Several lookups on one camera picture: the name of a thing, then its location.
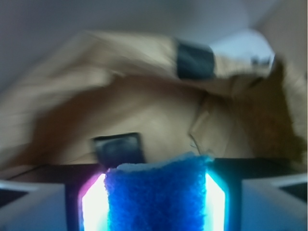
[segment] led light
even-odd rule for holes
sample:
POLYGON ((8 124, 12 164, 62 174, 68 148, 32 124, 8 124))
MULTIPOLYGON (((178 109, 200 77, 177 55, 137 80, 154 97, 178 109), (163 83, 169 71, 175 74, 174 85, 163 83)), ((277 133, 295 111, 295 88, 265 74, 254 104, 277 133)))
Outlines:
POLYGON ((82 197, 84 231, 108 231, 108 195, 101 174, 82 197))
POLYGON ((226 194, 222 188, 205 174, 205 231, 223 231, 225 225, 226 194))

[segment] tan fabric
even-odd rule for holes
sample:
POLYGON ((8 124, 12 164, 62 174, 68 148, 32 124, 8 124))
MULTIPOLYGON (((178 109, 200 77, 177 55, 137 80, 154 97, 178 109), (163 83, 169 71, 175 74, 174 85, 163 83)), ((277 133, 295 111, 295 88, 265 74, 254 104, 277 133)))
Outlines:
POLYGON ((264 80, 268 68, 215 56, 216 79, 180 81, 176 55, 167 37, 78 36, 2 95, 0 168, 95 163, 90 138, 133 131, 148 162, 197 152, 192 138, 214 157, 301 159, 300 74, 277 65, 264 80))

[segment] blue sponge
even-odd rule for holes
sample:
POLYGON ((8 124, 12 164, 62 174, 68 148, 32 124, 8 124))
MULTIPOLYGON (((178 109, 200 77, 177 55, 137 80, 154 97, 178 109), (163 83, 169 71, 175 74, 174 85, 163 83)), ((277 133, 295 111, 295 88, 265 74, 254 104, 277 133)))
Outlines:
POLYGON ((110 169, 109 231, 203 231, 207 161, 188 153, 160 164, 110 169))

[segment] pink light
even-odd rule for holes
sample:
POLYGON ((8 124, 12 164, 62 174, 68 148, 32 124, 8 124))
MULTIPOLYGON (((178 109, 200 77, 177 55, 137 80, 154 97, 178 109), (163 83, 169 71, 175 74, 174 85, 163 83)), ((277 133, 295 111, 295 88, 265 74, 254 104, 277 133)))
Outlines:
POLYGON ((108 231, 108 195, 101 174, 82 197, 84 231, 108 231))

